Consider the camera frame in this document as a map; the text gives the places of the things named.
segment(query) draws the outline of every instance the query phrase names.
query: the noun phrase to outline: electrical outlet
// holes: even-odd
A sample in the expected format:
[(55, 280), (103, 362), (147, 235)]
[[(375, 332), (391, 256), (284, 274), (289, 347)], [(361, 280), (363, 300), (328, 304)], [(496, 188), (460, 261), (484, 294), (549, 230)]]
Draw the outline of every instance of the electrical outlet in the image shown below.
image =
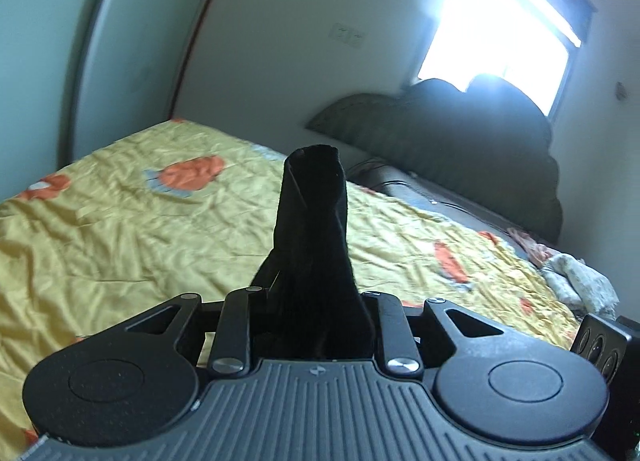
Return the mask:
[(329, 32), (329, 38), (359, 49), (364, 41), (364, 33), (345, 24), (336, 23)]
[(358, 31), (357, 29), (351, 29), (351, 36), (349, 37), (349, 44), (351, 47), (355, 47), (356, 49), (360, 49), (364, 42), (364, 33), (362, 31)]

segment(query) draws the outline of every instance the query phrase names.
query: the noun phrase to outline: orange flower pattern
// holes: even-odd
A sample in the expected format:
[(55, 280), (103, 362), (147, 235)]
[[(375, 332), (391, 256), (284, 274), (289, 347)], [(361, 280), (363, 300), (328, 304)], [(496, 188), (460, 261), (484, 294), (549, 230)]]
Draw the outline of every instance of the orange flower pattern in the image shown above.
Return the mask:
[(482, 231), (478, 232), (478, 235), (482, 235), (482, 237), (484, 237), (486, 239), (489, 239), (492, 243), (494, 243), (494, 245), (498, 244), (498, 237), (496, 237), (491, 232), (487, 232), (486, 230), (482, 230)]
[(161, 171), (145, 170), (146, 181), (152, 190), (189, 197), (202, 190), (225, 168), (224, 160), (217, 155), (179, 161)]
[(460, 291), (471, 291), (472, 286), (469, 282), (469, 277), (458, 260), (453, 256), (449, 247), (445, 243), (437, 241), (434, 243), (433, 248), (436, 259), (442, 268), (443, 277), (453, 281), (455, 287)]
[(49, 174), (40, 181), (34, 183), (27, 190), (17, 195), (18, 199), (29, 201), (31, 199), (54, 199), (62, 190), (69, 188), (71, 180), (64, 174)]
[(522, 312), (526, 315), (530, 315), (531, 313), (533, 313), (533, 305), (528, 298), (520, 298), (520, 307), (522, 309)]

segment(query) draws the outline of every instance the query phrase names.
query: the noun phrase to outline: yellow bedspread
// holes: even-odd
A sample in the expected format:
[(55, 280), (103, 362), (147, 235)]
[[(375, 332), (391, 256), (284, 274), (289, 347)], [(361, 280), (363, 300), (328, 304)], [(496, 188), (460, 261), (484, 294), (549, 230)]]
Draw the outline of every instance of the yellow bedspread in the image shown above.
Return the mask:
[[(271, 249), (281, 178), (282, 156), (268, 149), (167, 122), (0, 205), (1, 460), (25, 447), (22, 382), (40, 359), (179, 293), (213, 301), (248, 285)], [(353, 185), (348, 196), (360, 289), (415, 304), (448, 298), (570, 345), (572, 314), (508, 245)], [(436, 249), (466, 279), (449, 275)]]

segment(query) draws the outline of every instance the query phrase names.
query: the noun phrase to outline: logo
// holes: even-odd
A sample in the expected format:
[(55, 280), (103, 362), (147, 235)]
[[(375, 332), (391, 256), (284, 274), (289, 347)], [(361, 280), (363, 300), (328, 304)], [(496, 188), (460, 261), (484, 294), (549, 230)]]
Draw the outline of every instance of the logo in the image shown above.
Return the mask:
[(314, 376), (321, 376), (325, 374), (326, 369), (322, 365), (316, 365), (316, 367), (311, 367), (309, 372)]

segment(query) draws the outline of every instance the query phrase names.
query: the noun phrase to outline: red trim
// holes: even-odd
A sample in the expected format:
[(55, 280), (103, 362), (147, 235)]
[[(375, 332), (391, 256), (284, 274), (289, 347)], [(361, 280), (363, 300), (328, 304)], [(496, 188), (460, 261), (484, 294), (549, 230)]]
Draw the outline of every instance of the red trim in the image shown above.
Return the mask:
[(193, 47), (195, 46), (196, 38), (198, 38), (198, 35), (200, 33), (200, 28), (202, 27), (202, 23), (204, 22), (204, 17), (206, 16), (207, 11), (209, 10), (211, 1), (212, 0), (205, 0), (204, 5), (202, 6), (202, 11), (200, 12), (200, 16), (198, 17), (198, 20), (196, 22), (196, 27), (193, 30), (193, 35), (191, 36), (191, 40), (189, 40), (189, 45), (187, 46), (187, 51), (184, 54), (184, 59), (182, 60), (182, 65), (180, 66), (180, 72), (178, 73), (178, 80), (175, 85), (174, 97), (171, 100), (171, 108), (169, 109), (169, 116), (167, 117), (167, 120), (171, 120), (174, 117), (175, 104), (178, 102), (178, 94), (180, 93), (180, 88), (182, 87), (182, 82), (184, 80), (184, 73), (187, 69), (187, 63), (191, 58), (191, 53), (193, 51)]

